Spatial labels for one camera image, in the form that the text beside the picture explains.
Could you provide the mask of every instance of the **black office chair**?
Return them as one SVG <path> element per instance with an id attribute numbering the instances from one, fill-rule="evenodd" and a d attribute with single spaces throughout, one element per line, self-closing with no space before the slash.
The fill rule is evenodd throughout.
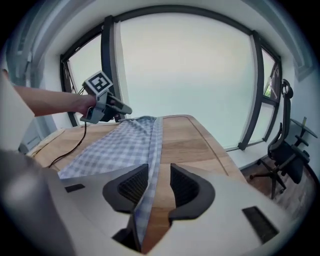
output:
<path id="1" fill-rule="evenodd" d="M 275 198 L 277 182 L 283 187 L 280 191 L 281 194 L 286 189 L 286 186 L 278 175 L 278 172 L 281 171 L 282 176 L 288 174 L 294 183 L 299 184 L 303 173 L 303 167 L 310 161 L 309 154 L 305 150 L 301 151 L 294 144 L 289 145 L 285 142 L 285 138 L 288 136 L 290 128 L 290 99 L 293 97 L 294 92 L 291 89 L 289 82 L 285 79 L 282 81 L 280 90 L 283 96 L 283 124 L 280 123 L 280 129 L 275 138 L 269 144 L 267 151 L 269 158 L 275 161 L 275 167 L 272 168 L 262 159 L 259 159 L 257 164 L 263 164 L 267 168 L 268 172 L 250 175 L 249 177 L 251 180 L 255 177 L 270 177 L 272 180 L 271 199 Z M 308 143 L 304 139 L 300 137 L 297 137 L 297 139 L 300 143 L 304 143 L 308 146 Z"/>

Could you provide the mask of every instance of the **chair base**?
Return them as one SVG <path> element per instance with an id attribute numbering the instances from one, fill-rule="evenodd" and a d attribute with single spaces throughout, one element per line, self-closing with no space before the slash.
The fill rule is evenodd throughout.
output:
<path id="1" fill-rule="evenodd" d="M 268 172 L 250 175 L 249 176 L 250 180 L 253 180 L 256 177 L 270 177 L 271 178 L 271 199 L 275 198 L 277 182 L 282 186 L 282 189 L 280 190 L 280 194 L 282 194 L 287 187 L 285 183 L 282 181 L 282 179 L 280 178 L 280 176 L 278 175 L 278 172 L 272 169 L 269 165 L 267 165 L 261 159 L 258 160 L 257 164 L 258 165 L 263 164 L 267 168 Z"/>

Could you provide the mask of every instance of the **wooden table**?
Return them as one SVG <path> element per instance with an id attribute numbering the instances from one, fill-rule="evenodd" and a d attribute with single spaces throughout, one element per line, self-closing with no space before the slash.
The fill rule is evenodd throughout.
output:
<path id="1" fill-rule="evenodd" d="M 82 144 L 69 156 L 58 161 L 52 168 L 59 171 L 94 141 L 102 138 L 119 124 L 90 125 Z M 43 142 L 34 158 L 44 167 L 52 160 L 67 153 L 79 142 L 84 127 L 58 131 Z M 147 253 L 170 228 L 168 213 L 176 208 L 174 193 L 170 187 L 170 164 L 183 164 L 230 176 L 246 183 L 227 152 L 213 136 L 190 115 L 171 115 L 163 118 L 163 142 L 160 169 L 142 252 Z"/>

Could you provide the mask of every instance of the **window frame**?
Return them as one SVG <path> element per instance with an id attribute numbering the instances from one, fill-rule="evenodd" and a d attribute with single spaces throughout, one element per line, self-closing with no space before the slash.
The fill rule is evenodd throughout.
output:
<path id="1" fill-rule="evenodd" d="M 230 150 L 241 149 L 245 150 L 247 146 L 255 145 L 261 142 L 266 142 L 269 138 L 272 128 L 274 127 L 276 117 L 278 114 L 279 101 L 276 102 L 266 96 L 264 96 L 264 63 L 262 56 L 262 49 L 264 49 L 274 60 L 275 65 L 278 64 L 279 68 L 279 77 L 280 81 L 282 79 L 282 66 L 281 66 L 281 58 L 280 56 L 272 49 L 272 47 L 267 43 L 265 39 L 263 39 L 258 32 L 249 29 L 245 25 L 225 16 L 221 13 L 217 13 L 215 11 L 187 6 L 187 5 L 155 5 L 149 7 L 138 8 L 134 10 L 130 10 L 124 13 L 121 13 L 116 16 L 107 16 L 104 18 L 103 22 L 99 23 L 97 26 L 92 28 L 90 31 L 81 36 L 64 54 L 60 56 L 60 77 L 61 77 L 61 89 L 63 92 L 70 92 L 71 85 L 67 81 L 70 76 L 70 72 L 68 71 L 68 65 L 66 64 L 68 59 L 79 51 L 85 44 L 90 42 L 93 38 L 101 34 L 101 66 L 103 72 L 107 74 L 108 77 L 113 81 L 113 91 L 114 95 L 121 99 L 120 87 L 117 76 L 117 66 L 116 66 L 116 56 L 115 56 L 115 45 L 114 45 L 114 24 L 122 21 L 126 21 L 132 18 L 150 15 L 150 14 L 158 14 L 158 13 L 183 13 L 183 14 L 192 14 L 199 15 L 207 18 L 211 18 L 213 20 L 220 21 L 229 26 L 232 26 L 246 35 L 251 37 L 252 45 L 254 45 L 253 54 L 255 56 L 255 97 L 252 102 L 251 112 L 249 113 L 249 119 L 246 125 L 246 128 L 243 132 L 241 138 L 239 138 L 239 144 L 237 147 L 230 148 Z M 272 114 L 271 122 L 269 127 L 267 128 L 267 132 L 264 138 L 261 141 L 249 143 L 251 136 L 256 127 L 261 105 L 263 103 L 270 104 L 274 106 L 274 111 Z M 73 126 L 76 125 L 76 121 L 73 113 L 69 114 L 71 123 Z"/>

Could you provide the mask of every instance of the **blue checkered towel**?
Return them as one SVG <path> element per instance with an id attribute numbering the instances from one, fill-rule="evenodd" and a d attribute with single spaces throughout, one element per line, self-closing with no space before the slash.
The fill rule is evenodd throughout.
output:
<path id="1" fill-rule="evenodd" d="M 148 187 L 134 212 L 141 244 L 156 193 L 162 150 L 162 125 L 162 117 L 123 119 L 116 129 L 84 149 L 58 173 L 61 179 L 66 179 L 107 173 L 136 164 L 149 164 Z"/>

